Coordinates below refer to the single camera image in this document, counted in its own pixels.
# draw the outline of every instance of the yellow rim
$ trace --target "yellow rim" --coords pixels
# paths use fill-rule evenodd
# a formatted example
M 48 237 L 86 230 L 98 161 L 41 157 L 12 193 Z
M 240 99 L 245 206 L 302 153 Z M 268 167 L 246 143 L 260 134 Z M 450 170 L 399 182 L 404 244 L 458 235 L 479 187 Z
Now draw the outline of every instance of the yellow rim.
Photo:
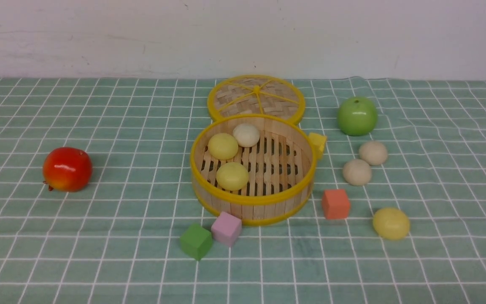
M 295 207 L 295 209 L 293 209 L 292 211 L 285 213 L 281 216 L 276 216 L 276 217 L 272 217 L 271 219 L 265 219 L 265 220 L 245 220 L 245 219 L 242 219 L 241 223 L 245 226 L 264 226 L 264 225 L 272 225 L 274 223 L 284 221 L 284 220 L 288 219 L 289 217 L 292 217 L 293 215 L 295 215 L 297 212 L 299 212 L 303 208 L 303 206 L 305 206 L 305 204 L 308 202 L 309 198 L 311 198 L 311 195 L 312 195 L 312 191 L 309 191 L 309 194 L 307 194 L 307 197 L 303 200 L 303 202 L 301 202 L 301 204 L 299 204 L 297 207 Z M 208 204 L 206 204 L 204 202 L 204 200 L 199 195 L 196 195 L 196 197 L 198 198 L 198 201 L 204 207 L 204 209 L 206 209 L 209 213 L 213 214 L 214 216 L 220 215 L 220 212 L 218 212 L 217 210 L 214 210 Z
M 233 103 L 237 102 L 238 100 L 241 100 L 242 98 L 245 98 L 245 97 L 247 97 L 249 95 L 255 94 L 255 92 L 253 92 L 253 88 L 248 88 L 247 86 L 242 85 L 242 84 L 232 83 L 232 81 L 237 81 L 237 80 L 240 80 L 240 79 L 252 78 L 252 77 L 267 79 L 266 83 L 264 83 L 262 86 L 264 86 L 265 84 L 267 84 L 267 83 L 269 83 L 271 81 L 277 81 L 279 83 L 282 83 L 286 87 L 289 87 L 290 89 L 292 89 L 293 92 L 295 93 L 295 95 L 298 98 L 297 102 L 295 102 L 294 100 L 289 100 L 287 98 L 283 98 L 282 96 L 276 96 L 276 95 L 274 95 L 274 96 L 277 97 L 277 98 L 279 98 L 279 99 L 288 101 L 288 102 L 295 102 L 295 103 L 299 104 L 299 106 L 298 106 L 297 111 L 295 112 L 295 114 L 292 117 L 290 117 L 289 119 L 287 119 L 287 120 L 282 119 L 282 121 L 287 122 L 287 123 L 291 123 L 292 125 L 297 125 L 298 123 L 301 122 L 301 120 L 303 119 L 303 114 L 305 113 L 305 97 L 303 96 L 303 93 L 301 93 L 301 91 L 299 91 L 298 88 L 296 88 L 293 84 L 289 83 L 288 81 L 285 81 L 284 79 L 278 79 L 276 77 L 267 76 L 267 75 L 241 75 L 241 76 L 237 76 L 237 77 L 232 77 L 230 79 L 226 79 L 226 80 L 220 82 L 219 84 L 217 84 L 211 90 L 211 92 L 209 93 L 209 96 L 208 96 L 208 111 L 210 113 L 211 119 L 214 122 L 220 121 L 220 120 L 223 120 L 223 119 L 226 118 L 226 117 L 224 117 L 224 116 L 222 116 L 220 114 L 220 112 L 219 112 L 218 109 L 215 108 L 214 100 L 215 100 L 216 92 L 221 87 L 223 87 L 223 86 L 225 86 L 227 84 L 237 85 L 237 86 L 240 86 L 241 88 L 248 89 L 248 90 L 251 91 L 250 93 L 245 94 L 243 96 L 240 96 L 236 100 L 233 100 L 229 104 L 224 105 L 221 108 L 221 109 L 224 109 L 224 107 L 226 107 L 226 106 L 228 106 L 230 104 L 233 104 Z M 260 94 L 272 96 L 272 94 L 267 93 L 267 92 L 260 92 Z M 262 106 L 260 106 L 260 113 L 261 114 L 264 113 L 264 111 L 262 109 Z
M 272 119 L 276 120 L 278 122 L 285 123 L 289 128 L 295 129 L 296 132 L 301 134 L 309 146 L 311 146 L 312 150 L 312 160 L 310 163 L 310 169 L 309 172 L 303 177 L 303 180 L 297 184 L 295 184 L 293 187 L 290 189 L 284 190 L 283 192 L 280 193 L 275 193 L 275 194 L 270 194 L 270 195 L 264 195 L 264 196 L 252 196 L 251 199 L 249 199 L 249 196 L 246 195 L 238 195 L 238 194 L 233 194 L 229 193 L 226 191 L 222 191 L 221 189 L 216 188 L 214 185 L 211 185 L 200 175 L 200 171 L 198 171 L 198 167 L 194 161 L 194 154 L 196 152 L 196 144 L 197 142 L 207 133 L 210 129 L 215 127 L 216 125 L 219 125 L 220 123 L 224 123 L 225 121 L 229 121 L 232 119 L 239 119 L 239 118 L 245 118 L 245 117 L 258 117 L 258 118 L 264 118 L 264 119 Z M 277 202 L 287 200 L 289 198 L 292 198 L 295 196 L 297 193 L 303 191 L 303 189 L 312 181 L 314 177 L 314 171 L 316 171 L 316 159 L 317 159 L 317 154 L 316 154 L 316 149 L 313 148 L 311 141 L 309 140 L 308 136 L 301 131 L 298 127 L 295 125 L 290 125 L 286 123 L 285 120 L 280 119 L 275 116 L 270 116 L 270 115 L 264 115 L 264 114 L 245 114 L 245 115 L 237 115 L 237 116 L 230 116 L 225 119 L 216 121 L 206 127 L 201 133 L 197 136 L 197 139 L 194 141 L 194 144 L 192 145 L 191 148 L 191 171 L 193 176 L 195 177 L 196 181 L 206 189 L 211 195 L 220 198 L 221 200 L 235 203 L 235 204 L 240 204 L 244 206 L 260 206 L 260 205 L 269 205 L 269 204 L 276 204 Z

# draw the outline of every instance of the apple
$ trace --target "apple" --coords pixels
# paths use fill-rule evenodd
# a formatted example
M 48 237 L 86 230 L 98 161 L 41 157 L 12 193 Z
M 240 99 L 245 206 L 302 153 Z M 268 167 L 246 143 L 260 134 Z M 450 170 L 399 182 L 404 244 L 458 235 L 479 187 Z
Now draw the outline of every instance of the apple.
M 376 106 L 369 98 L 354 96 L 345 100 L 337 113 L 339 129 L 349 136 L 370 133 L 378 121 Z

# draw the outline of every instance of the steamer basket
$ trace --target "steamer basket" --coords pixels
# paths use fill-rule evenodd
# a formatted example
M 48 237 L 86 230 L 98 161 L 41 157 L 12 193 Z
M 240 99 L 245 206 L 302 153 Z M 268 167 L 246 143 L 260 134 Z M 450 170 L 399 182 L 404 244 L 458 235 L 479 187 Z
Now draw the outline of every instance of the steamer basket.
M 258 144 L 239 147 L 238 154 L 226 161 L 213 158 L 208 141 L 216 133 L 232 133 L 240 123 L 251 123 L 261 133 Z M 192 184 L 206 210 L 218 216 L 228 212 L 243 225 L 269 225 L 297 213 L 313 189 L 319 150 L 298 127 L 278 117 L 262 114 L 235 115 L 216 121 L 204 129 L 191 150 Z M 248 168 L 247 187 L 228 192 L 218 186 L 216 171 L 226 162 L 239 162 Z
M 208 97 L 213 121 L 240 114 L 265 114 L 297 125 L 305 97 L 294 85 L 267 75 L 241 75 L 216 85 Z

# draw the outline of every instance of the white wall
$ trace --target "white wall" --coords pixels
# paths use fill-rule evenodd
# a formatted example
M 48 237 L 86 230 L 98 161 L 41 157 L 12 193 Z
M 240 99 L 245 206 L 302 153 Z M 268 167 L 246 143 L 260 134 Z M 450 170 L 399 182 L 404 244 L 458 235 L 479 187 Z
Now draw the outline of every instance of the white wall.
M 0 0 L 0 76 L 486 79 L 486 0 Z

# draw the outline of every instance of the foam block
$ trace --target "foam block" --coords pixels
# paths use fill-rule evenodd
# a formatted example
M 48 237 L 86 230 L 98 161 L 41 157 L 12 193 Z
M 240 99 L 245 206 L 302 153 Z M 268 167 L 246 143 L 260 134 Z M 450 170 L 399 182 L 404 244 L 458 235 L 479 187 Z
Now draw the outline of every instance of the foam block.
M 318 133 L 309 133 L 309 140 L 316 147 L 318 159 L 322 159 L 324 149 L 326 148 L 327 137 Z
M 322 209 L 324 210 L 324 217 L 328 220 L 347 218 L 350 212 L 350 200 L 345 189 L 324 191 L 324 196 L 322 196 Z
M 231 247 L 241 234 L 241 219 L 223 211 L 211 226 L 211 233 L 214 240 Z
M 213 246 L 213 237 L 208 229 L 194 223 L 181 235 L 179 244 L 185 254 L 200 261 Z

